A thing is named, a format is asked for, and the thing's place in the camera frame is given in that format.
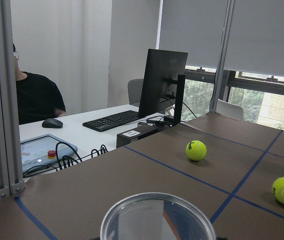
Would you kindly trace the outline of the clear tennis ball can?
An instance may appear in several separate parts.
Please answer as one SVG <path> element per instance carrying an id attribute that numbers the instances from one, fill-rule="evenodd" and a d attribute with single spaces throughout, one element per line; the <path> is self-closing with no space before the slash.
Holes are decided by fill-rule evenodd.
<path id="1" fill-rule="evenodd" d="M 145 192 L 126 197 L 106 213 L 102 240 L 215 240 L 204 213 L 172 194 Z"/>

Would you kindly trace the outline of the black computer case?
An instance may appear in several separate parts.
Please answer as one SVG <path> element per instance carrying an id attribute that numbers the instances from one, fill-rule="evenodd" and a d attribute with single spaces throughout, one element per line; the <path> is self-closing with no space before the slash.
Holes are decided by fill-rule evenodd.
<path id="1" fill-rule="evenodd" d="M 168 125 L 140 125 L 136 128 L 118 133 L 116 137 L 116 148 L 120 148 L 132 142 L 149 137 L 158 132 L 168 129 Z"/>

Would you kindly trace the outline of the black monitor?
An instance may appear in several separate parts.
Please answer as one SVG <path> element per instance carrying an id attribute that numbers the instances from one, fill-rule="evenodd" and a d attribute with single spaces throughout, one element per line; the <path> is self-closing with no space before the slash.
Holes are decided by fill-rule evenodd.
<path id="1" fill-rule="evenodd" d="M 175 105 L 178 75 L 185 74 L 188 53 L 149 49 L 138 116 L 159 113 Z"/>

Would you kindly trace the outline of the grey office chair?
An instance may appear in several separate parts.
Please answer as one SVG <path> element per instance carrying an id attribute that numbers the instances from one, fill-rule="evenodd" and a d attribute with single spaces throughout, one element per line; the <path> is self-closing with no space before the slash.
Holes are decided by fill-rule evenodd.
<path id="1" fill-rule="evenodd" d="M 139 107 L 143 88 L 143 78 L 132 79 L 127 83 L 129 104 Z"/>

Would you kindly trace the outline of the black keyboard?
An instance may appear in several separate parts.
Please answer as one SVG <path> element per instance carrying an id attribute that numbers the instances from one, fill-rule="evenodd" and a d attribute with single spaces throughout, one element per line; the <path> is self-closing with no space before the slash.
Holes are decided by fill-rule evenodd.
<path id="1" fill-rule="evenodd" d="M 82 126 L 97 132 L 104 132 L 136 120 L 139 120 L 138 112 L 127 110 L 84 122 Z"/>

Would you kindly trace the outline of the black mouse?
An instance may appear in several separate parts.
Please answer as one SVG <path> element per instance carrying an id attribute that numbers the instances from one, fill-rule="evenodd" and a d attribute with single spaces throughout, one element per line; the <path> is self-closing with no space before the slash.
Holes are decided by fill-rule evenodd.
<path id="1" fill-rule="evenodd" d="M 56 118 L 49 118 L 49 119 L 44 120 L 41 126 L 43 128 L 60 129 L 63 127 L 63 122 Z"/>

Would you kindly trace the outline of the seated person black shirt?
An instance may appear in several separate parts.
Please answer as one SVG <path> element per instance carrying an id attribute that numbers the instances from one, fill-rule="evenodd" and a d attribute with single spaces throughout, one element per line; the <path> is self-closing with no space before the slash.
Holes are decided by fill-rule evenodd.
<path id="1" fill-rule="evenodd" d="M 15 46 L 13 56 L 19 124 L 66 116 L 65 103 L 57 85 L 44 75 L 21 71 Z"/>

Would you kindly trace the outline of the brown paper table cover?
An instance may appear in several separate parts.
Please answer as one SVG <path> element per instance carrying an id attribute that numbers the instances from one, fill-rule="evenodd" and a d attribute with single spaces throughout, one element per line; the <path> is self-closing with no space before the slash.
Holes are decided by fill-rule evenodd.
<path id="1" fill-rule="evenodd" d="M 186 155 L 190 141 L 206 156 Z M 70 168 L 32 177 L 19 197 L 0 200 L 0 240 L 89 240 L 116 202 L 162 192 L 198 207 L 219 237 L 284 240 L 284 131 L 209 114 Z"/>

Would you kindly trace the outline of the teach pendant near post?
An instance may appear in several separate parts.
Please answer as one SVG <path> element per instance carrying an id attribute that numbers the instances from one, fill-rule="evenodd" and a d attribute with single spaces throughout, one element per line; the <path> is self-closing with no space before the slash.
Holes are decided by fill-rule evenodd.
<path id="1" fill-rule="evenodd" d="M 24 140 L 20 143 L 22 172 L 33 172 L 55 165 L 63 156 L 72 156 L 78 147 L 52 134 Z"/>

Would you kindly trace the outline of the aluminium frame post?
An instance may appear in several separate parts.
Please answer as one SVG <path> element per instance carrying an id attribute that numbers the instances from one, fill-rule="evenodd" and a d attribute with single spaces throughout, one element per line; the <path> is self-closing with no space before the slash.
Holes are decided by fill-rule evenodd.
<path id="1" fill-rule="evenodd" d="M 24 190 L 11 3 L 0 0 L 0 199 Z"/>
<path id="2" fill-rule="evenodd" d="M 227 1 L 227 8 L 226 8 L 226 13 L 225 13 L 222 37 L 221 37 L 220 54 L 219 54 L 218 64 L 216 67 L 216 72 L 214 75 L 213 92 L 212 92 L 212 96 L 211 96 L 210 104 L 209 104 L 210 113 L 215 113 L 217 110 L 217 102 L 219 99 L 219 94 L 220 94 L 220 90 L 222 86 L 223 71 L 224 71 L 225 59 L 227 55 L 228 42 L 229 42 L 229 36 L 230 36 L 230 31 L 231 31 L 235 3 L 236 3 L 235 0 Z"/>

